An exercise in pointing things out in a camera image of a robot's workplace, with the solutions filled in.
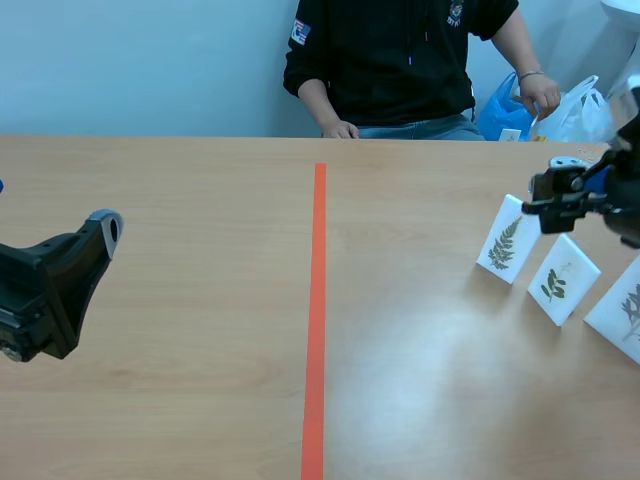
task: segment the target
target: wooden table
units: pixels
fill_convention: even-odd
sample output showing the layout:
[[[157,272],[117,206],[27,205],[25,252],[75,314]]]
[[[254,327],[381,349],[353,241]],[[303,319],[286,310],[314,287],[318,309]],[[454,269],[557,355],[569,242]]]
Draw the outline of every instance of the wooden table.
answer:
[[[478,267],[505,193],[575,145],[0,137],[0,241],[127,221],[65,361],[0,361],[7,480],[300,478],[314,164],[328,178],[325,478],[637,480],[640,367]]]

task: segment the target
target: orange tape line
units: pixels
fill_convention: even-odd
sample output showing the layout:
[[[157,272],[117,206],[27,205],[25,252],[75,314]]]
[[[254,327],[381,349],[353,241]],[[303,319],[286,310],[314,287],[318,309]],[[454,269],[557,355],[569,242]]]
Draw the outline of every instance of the orange tape line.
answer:
[[[327,165],[316,164],[311,246],[307,383],[302,427],[302,480],[324,476],[324,378],[327,323]]]

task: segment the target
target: wrist bracelet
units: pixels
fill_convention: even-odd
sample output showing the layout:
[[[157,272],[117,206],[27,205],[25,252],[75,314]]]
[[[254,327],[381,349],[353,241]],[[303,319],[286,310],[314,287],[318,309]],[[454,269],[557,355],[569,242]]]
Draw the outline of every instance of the wrist bracelet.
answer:
[[[532,75],[544,75],[544,72],[542,70],[533,70],[531,72],[523,73],[522,76],[518,78],[518,83],[522,83],[522,80]]]

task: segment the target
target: hand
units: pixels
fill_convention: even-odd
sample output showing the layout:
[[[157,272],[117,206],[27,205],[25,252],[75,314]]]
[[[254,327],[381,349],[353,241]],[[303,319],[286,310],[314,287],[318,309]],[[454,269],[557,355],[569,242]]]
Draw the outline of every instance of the hand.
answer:
[[[546,75],[529,75],[523,78],[520,96],[529,113],[534,118],[538,117],[538,120],[544,120],[555,112],[561,99],[560,87]]]
[[[322,138],[360,138],[360,131],[352,123],[337,120],[322,127]]]

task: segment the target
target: plastic bag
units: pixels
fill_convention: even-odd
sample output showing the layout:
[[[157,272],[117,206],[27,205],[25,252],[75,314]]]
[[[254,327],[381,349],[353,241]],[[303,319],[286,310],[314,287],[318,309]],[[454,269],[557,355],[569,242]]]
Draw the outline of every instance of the plastic bag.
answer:
[[[522,103],[511,98],[516,81],[515,73],[509,75],[478,116],[476,125],[487,140],[498,141],[505,128],[520,130],[522,140],[529,138],[533,117]]]
[[[593,75],[566,95],[558,109],[531,130],[531,140],[553,142],[607,141],[615,133],[609,105],[594,85]]]

